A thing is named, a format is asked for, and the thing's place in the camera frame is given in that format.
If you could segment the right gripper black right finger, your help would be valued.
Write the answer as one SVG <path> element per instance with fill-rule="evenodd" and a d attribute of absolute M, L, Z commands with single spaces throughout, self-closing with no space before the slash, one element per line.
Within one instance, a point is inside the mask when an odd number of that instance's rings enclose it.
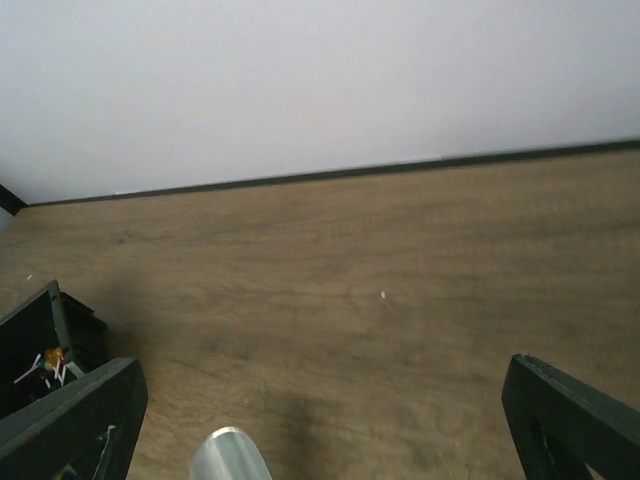
<path fill-rule="evenodd" d="M 637 479 L 639 412 L 539 358 L 514 355 L 501 400 L 528 479 Z"/>

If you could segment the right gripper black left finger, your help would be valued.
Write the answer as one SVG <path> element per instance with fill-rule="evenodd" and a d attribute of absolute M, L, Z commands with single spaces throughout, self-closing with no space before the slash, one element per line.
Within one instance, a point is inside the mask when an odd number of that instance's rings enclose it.
<path fill-rule="evenodd" d="M 107 362 L 1 420 L 1 477 L 126 478 L 147 403 L 140 361 Z"/>

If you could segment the black bin candies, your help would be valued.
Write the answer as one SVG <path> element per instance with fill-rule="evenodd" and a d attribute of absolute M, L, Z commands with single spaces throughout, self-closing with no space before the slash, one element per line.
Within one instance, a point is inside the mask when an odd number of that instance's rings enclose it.
<path fill-rule="evenodd" d="M 107 326 L 51 281 L 1 319 L 1 417 L 109 359 Z"/>

